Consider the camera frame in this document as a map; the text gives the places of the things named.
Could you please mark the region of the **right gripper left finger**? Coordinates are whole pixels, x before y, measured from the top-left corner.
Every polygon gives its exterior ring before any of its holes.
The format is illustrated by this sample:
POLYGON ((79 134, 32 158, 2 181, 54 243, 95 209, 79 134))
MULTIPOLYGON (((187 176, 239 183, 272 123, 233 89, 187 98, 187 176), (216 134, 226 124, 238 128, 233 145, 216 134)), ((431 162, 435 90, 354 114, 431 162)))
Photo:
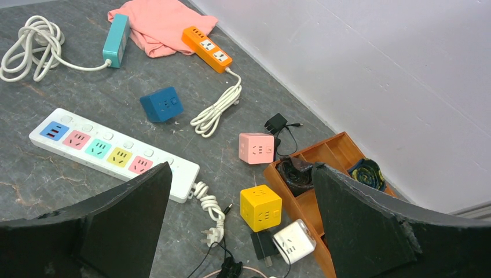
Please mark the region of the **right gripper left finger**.
POLYGON ((1 276, 149 277, 172 179, 161 163, 71 206, 1 222, 1 276))

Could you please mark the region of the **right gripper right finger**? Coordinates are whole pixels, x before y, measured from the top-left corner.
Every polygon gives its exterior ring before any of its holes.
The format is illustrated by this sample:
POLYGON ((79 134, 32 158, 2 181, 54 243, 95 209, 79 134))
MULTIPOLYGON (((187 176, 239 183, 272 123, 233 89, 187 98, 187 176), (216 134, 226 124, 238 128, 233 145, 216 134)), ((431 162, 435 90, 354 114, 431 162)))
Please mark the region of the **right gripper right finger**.
POLYGON ((439 213, 312 169, 337 277, 489 277, 490 222, 439 213))

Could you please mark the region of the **white multicolour power strip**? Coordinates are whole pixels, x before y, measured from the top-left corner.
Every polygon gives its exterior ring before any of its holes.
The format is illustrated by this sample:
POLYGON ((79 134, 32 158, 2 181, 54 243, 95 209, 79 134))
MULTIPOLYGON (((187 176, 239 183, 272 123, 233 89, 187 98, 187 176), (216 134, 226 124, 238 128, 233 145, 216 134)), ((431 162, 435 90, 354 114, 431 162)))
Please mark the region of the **white multicolour power strip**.
POLYGON ((205 183, 196 181, 198 164, 62 108, 55 109, 29 138, 40 148, 122 181, 168 163, 172 173, 170 200, 178 203, 203 197, 207 190, 205 183))

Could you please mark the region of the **yellow cube plug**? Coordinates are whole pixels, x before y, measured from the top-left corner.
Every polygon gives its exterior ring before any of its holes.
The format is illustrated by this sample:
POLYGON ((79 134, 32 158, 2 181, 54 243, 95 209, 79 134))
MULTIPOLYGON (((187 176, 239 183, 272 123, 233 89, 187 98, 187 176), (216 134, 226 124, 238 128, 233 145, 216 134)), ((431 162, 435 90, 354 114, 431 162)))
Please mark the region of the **yellow cube plug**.
POLYGON ((267 185, 240 191, 240 215, 253 232, 281 223, 282 198, 267 185))

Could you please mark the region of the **blue cube plug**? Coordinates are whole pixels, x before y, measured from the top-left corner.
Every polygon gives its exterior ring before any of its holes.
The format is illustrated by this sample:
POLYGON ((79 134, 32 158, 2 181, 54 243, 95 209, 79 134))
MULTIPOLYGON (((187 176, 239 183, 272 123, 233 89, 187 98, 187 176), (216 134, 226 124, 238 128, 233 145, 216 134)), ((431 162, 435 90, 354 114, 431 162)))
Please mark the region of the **blue cube plug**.
POLYGON ((181 113, 184 108, 174 87, 159 89, 140 97, 140 103, 150 122, 165 122, 181 113))

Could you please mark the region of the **pink cube plug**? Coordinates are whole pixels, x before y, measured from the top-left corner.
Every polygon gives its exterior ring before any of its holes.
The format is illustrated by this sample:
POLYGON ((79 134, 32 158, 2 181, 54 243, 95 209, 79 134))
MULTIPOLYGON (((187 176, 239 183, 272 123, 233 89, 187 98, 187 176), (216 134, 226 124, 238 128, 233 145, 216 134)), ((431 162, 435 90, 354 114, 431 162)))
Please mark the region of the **pink cube plug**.
POLYGON ((274 158, 274 137, 265 133, 239 134, 239 159, 248 164, 271 163, 274 158))

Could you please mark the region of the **black charger plug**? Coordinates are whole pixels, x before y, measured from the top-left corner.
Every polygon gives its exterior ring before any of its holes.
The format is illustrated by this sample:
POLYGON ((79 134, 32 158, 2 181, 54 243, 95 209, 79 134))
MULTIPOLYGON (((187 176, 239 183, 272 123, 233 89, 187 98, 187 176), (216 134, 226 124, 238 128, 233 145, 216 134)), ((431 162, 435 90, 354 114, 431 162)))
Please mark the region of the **black charger plug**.
POLYGON ((290 127, 301 127, 302 123, 288 123, 285 117, 282 116, 281 113, 277 113, 272 116, 269 120, 264 124, 264 128, 274 137, 274 151, 275 155, 278 156, 290 156, 294 154, 298 150, 298 143, 290 129, 290 127), (286 129, 290 134, 291 138, 295 143, 295 150, 287 155, 280 154, 278 148, 281 144, 281 140, 279 139, 279 135, 281 132, 286 129))

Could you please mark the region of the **white cube plug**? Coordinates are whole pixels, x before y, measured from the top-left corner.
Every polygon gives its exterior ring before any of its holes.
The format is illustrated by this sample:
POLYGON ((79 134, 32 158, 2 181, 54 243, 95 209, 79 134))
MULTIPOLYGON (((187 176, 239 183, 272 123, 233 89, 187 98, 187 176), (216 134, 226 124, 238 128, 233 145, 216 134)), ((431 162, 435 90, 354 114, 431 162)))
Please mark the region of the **white cube plug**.
POLYGON ((312 253, 316 241, 302 219, 297 219, 273 235, 273 242, 289 265, 312 253))

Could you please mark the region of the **blue yellow coiled item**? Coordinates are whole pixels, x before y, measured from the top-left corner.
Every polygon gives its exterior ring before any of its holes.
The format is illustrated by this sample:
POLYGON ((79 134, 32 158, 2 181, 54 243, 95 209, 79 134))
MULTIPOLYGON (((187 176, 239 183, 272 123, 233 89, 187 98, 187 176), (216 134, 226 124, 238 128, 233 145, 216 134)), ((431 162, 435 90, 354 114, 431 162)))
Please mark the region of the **blue yellow coiled item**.
POLYGON ((354 166, 347 170, 354 180, 373 189, 385 191, 386 181, 379 165, 372 159, 362 158, 354 166))

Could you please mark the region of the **orange wooden divided tray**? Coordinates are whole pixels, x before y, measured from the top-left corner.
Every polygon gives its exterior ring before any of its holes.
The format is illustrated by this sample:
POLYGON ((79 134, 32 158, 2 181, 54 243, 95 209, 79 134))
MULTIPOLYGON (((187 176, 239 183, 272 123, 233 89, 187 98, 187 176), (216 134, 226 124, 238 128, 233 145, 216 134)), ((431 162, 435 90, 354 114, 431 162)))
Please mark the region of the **orange wooden divided tray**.
MULTIPOLYGON (((348 169, 365 157, 345 131, 295 152, 292 156, 309 163, 325 163, 345 175, 348 175, 348 169)), ((301 194, 292 193, 277 170, 279 163, 279 160, 271 163, 264 171, 264 176, 270 187, 282 198, 283 207, 290 219, 302 219, 306 224, 311 237, 317 243, 313 256, 324 276, 336 277, 315 192, 309 189, 301 194)))

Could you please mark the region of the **black adapter near tray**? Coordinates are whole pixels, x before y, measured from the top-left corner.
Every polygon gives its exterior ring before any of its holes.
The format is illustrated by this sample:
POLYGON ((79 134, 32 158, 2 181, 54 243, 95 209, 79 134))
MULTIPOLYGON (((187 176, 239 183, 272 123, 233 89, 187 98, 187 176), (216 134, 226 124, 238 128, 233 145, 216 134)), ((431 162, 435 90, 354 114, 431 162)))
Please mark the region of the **black adapter near tray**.
POLYGON ((273 242, 271 231, 263 230, 251 234, 252 244, 258 260, 264 260, 266 267, 271 267, 272 256, 278 255, 279 251, 273 242))

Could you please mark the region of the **teal power strip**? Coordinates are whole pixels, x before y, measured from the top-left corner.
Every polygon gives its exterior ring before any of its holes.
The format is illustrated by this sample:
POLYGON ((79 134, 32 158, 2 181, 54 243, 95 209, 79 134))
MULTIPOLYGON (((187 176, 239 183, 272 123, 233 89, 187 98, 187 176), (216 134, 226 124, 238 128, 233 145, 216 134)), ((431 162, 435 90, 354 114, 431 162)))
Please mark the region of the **teal power strip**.
POLYGON ((111 61, 109 67, 121 67, 129 34, 129 17, 123 14, 114 15, 104 47, 102 49, 103 59, 111 61))

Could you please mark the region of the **orange power strip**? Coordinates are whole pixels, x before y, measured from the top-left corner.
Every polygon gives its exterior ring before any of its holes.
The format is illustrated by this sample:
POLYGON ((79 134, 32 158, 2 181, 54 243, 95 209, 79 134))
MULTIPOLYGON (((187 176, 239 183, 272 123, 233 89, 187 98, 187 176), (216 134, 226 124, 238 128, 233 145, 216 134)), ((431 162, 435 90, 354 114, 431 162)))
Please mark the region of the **orange power strip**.
POLYGON ((197 27, 183 30, 182 41, 217 73, 229 70, 232 58, 197 27))

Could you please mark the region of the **pink cloth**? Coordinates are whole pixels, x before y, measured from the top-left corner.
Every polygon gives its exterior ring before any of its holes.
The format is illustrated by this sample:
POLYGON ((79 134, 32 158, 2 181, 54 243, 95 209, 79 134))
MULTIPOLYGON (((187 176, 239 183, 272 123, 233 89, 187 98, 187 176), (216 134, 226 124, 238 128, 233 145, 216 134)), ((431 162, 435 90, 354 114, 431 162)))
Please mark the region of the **pink cloth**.
POLYGON ((176 0, 128 1, 109 11, 108 21, 116 14, 129 18, 130 38, 150 58, 176 52, 192 55, 194 51, 182 41, 183 30, 195 26, 208 35, 218 23, 216 17, 201 15, 176 0))

